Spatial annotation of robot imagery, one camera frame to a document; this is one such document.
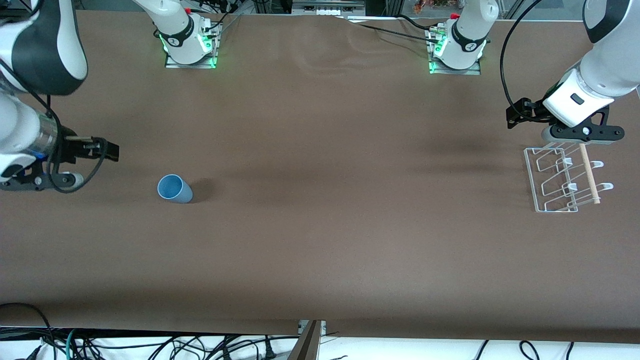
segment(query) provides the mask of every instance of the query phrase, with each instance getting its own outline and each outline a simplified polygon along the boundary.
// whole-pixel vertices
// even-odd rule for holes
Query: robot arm
[[[444,23],[446,41],[434,52],[437,58],[452,69],[467,69],[482,55],[486,36],[498,19],[495,0],[471,0],[458,19]]]
[[[32,8],[38,0],[31,0]],[[68,95],[86,78],[87,63],[69,0],[42,0],[33,16],[2,25],[0,59],[38,94]],[[7,69],[0,67],[9,90],[26,92]]]
[[[523,98],[507,109],[508,128],[547,122],[543,138],[550,142],[611,143],[624,137],[621,127],[607,125],[607,117],[610,103],[640,85],[640,0],[587,0],[583,19],[592,50],[541,101]],[[593,123],[595,115],[602,116],[600,122]]]
[[[165,51],[177,63],[197,62],[212,51],[206,39],[211,21],[188,14],[179,0],[133,1],[151,16]],[[60,163],[118,161],[119,148],[101,138],[77,136],[50,108],[43,114],[14,96],[69,95],[87,75],[72,1],[31,0],[31,7],[28,19],[0,25],[0,189],[79,188],[82,176],[58,173]]]
[[[140,5],[160,32],[165,51],[180,64],[192,64],[209,54],[213,46],[211,20],[187,13],[179,0],[133,0]]]

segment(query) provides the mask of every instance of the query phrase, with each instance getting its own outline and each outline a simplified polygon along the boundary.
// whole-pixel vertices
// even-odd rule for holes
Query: wooden stick
[[[589,188],[591,189],[591,196],[593,196],[593,203],[600,203],[600,196],[598,196],[598,188],[596,187],[596,181],[593,179],[593,171],[591,171],[591,162],[589,161],[589,154],[587,154],[587,147],[580,143],[580,153],[582,154],[582,163],[584,164],[584,170],[587,172],[587,181],[589,182]]]

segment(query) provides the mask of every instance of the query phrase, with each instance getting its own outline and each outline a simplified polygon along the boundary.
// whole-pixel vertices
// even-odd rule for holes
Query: metal base plate
[[[432,38],[436,40],[440,40],[440,38],[442,37],[441,34],[434,33],[429,30],[424,31],[424,36],[426,38]],[[444,65],[442,60],[438,59],[436,56],[433,55],[433,52],[435,51],[435,47],[436,47],[436,44],[427,42],[427,53],[429,54],[429,73],[430,74],[480,75],[479,60],[476,60],[476,62],[473,65],[471,65],[471,67],[468,69],[463,69],[463,70],[452,69]]]
[[[164,67],[167,69],[215,69],[218,64],[218,51],[220,50],[220,35],[223,24],[215,25],[208,35],[213,36],[210,40],[206,40],[205,44],[212,47],[212,51],[206,54],[200,61],[192,64],[181,64],[175,62],[169,54],[164,60]]]

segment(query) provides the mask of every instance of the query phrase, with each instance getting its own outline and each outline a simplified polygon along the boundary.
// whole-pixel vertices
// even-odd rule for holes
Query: brown tablecloth
[[[510,22],[481,76],[444,76],[424,43],[333,17],[241,17],[215,70],[164,69],[144,13],[78,21],[90,74],[54,108],[119,144],[120,162],[73,195],[0,193],[2,302],[61,327],[276,333],[322,318],[344,336],[639,339],[637,96],[612,106],[625,139],[590,150],[616,185],[603,203],[535,213],[522,149],[543,126],[506,129]],[[589,48],[581,23],[523,23],[514,100],[539,99]],[[158,197],[169,173],[195,203]]]

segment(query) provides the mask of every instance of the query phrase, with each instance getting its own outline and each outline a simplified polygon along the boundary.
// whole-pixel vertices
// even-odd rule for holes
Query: plastic cup
[[[158,195],[164,200],[177,204],[186,204],[193,199],[193,191],[189,184],[176,174],[165,175],[158,182]]]

